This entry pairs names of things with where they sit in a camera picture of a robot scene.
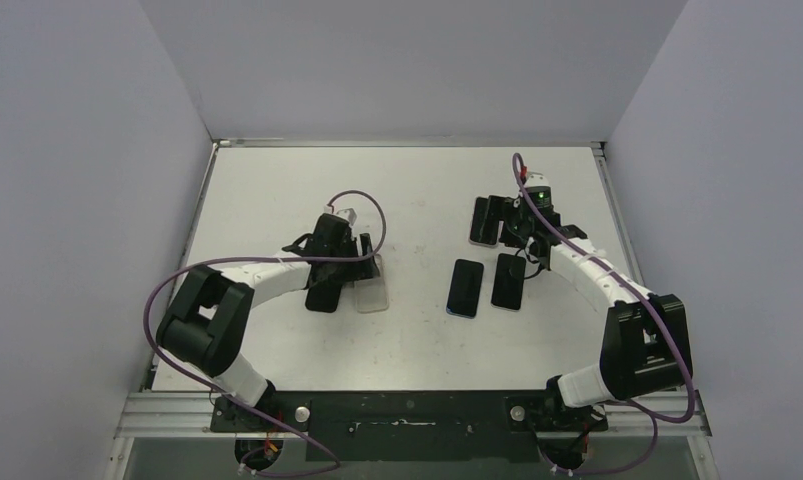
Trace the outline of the white-edged black phone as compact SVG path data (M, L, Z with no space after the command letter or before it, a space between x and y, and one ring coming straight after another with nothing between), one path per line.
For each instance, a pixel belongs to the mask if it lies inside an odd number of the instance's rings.
M519 311L522 305L526 260L501 253L497 257L490 303L494 307Z

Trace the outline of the phone pink case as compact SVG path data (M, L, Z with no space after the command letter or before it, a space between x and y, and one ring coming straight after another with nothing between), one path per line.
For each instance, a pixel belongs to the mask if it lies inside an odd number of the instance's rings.
M374 260L377 274L372 278L354 283L355 309L360 314L382 312L389 308L386 273L382 256L377 254Z
M475 199L472 221L469 232L469 241L473 244L494 247L497 242L484 241L484 220L486 215L488 197L477 197Z

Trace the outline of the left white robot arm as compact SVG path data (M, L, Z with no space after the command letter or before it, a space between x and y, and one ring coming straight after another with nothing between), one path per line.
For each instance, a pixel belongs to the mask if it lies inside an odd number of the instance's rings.
M283 247L269 263L190 269L157 329L157 346L239 400L235 413L247 428L267 428L275 417L274 386L241 353L249 314L297 291L307 293L307 310L333 313L345 285L377 277L370 238L353 235L355 221L352 209L324 213L312 232Z

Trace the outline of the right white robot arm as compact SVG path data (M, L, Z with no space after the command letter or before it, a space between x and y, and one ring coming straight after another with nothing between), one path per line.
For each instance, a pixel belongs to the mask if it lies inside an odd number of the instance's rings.
M639 396L683 386L687 407L680 416L651 412L653 419L683 423L695 412L686 312L675 295L658 295L620 273L578 226L564 225L548 187L525 196L479 197L470 239L502 244L512 253L498 258L491 302L517 309L530 280L525 264L569 282L604 322L601 351L591 365L550 378L537 410L527 421L539 431L576 427L606 403L635 406Z

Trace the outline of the black phone case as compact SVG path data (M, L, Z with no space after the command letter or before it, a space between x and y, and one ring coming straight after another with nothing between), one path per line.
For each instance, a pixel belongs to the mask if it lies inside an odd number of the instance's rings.
M339 284L315 285L306 295L305 308L311 312L334 313L339 305L343 286Z

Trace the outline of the blue-edged black phone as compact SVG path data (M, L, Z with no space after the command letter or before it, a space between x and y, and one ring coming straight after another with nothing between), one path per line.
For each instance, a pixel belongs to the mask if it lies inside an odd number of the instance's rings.
M477 315L484 265L457 259L454 263L446 311L454 316L473 319Z

